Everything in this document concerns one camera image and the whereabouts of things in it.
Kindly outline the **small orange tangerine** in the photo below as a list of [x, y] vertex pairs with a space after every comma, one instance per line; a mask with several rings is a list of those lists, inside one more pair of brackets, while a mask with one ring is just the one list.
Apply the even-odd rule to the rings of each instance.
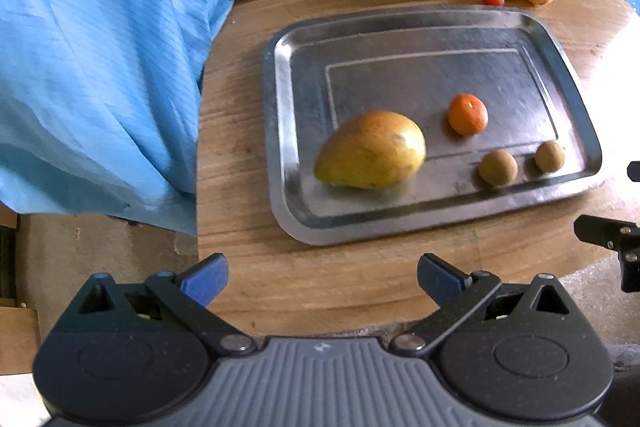
[[461, 93], [450, 102], [447, 119], [457, 134], [473, 136], [485, 131], [489, 115], [480, 98], [471, 93]]

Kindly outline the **small brown longan right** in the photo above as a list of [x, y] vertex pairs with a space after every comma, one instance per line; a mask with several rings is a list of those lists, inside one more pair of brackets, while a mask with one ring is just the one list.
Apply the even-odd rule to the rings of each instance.
[[534, 159], [540, 171], [552, 173], [564, 166], [565, 153], [558, 142], [547, 141], [538, 146]]

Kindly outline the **small brown longan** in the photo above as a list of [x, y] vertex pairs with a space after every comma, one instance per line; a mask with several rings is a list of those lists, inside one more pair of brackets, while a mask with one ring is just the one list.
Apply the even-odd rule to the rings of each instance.
[[534, 159], [540, 171], [552, 173], [564, 166], [565, 153], [558, 142], [547, 141], [538, 146]]
[[489, 185], [503, 186], [518, 176], [518, 163], [507, 150], [493, 150], [484, 156], [477, 170]]

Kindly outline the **small brown longan left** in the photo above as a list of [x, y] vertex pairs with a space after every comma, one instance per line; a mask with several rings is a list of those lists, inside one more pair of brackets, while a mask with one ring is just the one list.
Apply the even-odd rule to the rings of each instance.
[[489, 185], [503, 186], [518, 176], [518, 163], [507, 150], [493, 150], [484, 156], [477, 170]]

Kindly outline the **yellow green mango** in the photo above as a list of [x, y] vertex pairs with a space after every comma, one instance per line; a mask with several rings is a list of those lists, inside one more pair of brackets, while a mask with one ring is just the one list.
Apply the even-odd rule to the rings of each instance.
[[376, 110], [335, 130], [314, 162], [314, 176], [334, 186], [386, 190], [411, 179], [425, 157], [424, 134], [412, 119]]

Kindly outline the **steel metal tray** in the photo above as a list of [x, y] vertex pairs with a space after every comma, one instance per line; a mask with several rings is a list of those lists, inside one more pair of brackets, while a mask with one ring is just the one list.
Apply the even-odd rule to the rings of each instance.
[[[484, 132], [450, 127], [461, 93], [488, 110]], [[412, 119], [426, 158], [387, 191], [329, 186], [314, 161], [341, 124], [371, 110]], [[559, 40], [521, 10], [481, 6], [388, 9], [306, 20], [275, 34], [264, 54], [271, 209], [303, 243], [335, 245], [519, 210], [574, 196], [602, 181], [602, 150], [578, 76]], [[538, 146], [558, 142], [564, 166], [544, 173]], [[477, 167], [507, 150], [518, 176], [491, 186]]]

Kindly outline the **light blue garment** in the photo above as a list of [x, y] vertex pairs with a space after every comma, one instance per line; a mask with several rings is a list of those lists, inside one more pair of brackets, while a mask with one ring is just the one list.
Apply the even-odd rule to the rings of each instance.
[[205, 63], [233, 0], [1, 0], [1, 199], [194, 234]]

